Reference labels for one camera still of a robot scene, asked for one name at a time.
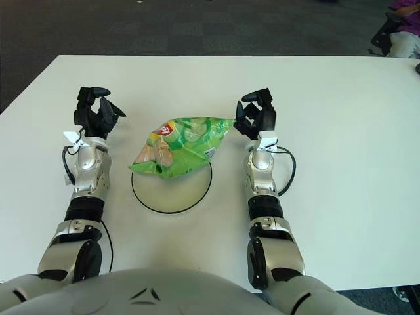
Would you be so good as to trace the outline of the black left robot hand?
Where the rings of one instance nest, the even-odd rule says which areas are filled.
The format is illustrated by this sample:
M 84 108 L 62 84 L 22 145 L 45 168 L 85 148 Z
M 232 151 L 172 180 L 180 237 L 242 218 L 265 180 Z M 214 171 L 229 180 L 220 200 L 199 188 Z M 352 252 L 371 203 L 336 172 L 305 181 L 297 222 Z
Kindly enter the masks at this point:
M 74 125 L 81 126 L 85 137 L 106 140 L 120 117 L 126 114 L 106 97 L 111 92 L 103 87 L 81 87 L 73 113 Z

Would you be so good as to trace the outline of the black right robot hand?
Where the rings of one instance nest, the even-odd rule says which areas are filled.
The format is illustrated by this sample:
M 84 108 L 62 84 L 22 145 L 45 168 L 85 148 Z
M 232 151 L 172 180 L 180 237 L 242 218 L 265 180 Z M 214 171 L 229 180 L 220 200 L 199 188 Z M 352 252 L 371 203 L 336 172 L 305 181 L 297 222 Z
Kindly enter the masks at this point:
M 262 131 L 274 131 L 275 124 L 276 111 L 269 88 L 248 93 L 238 101 L 234 127 L 250 140 L 258 140 Z

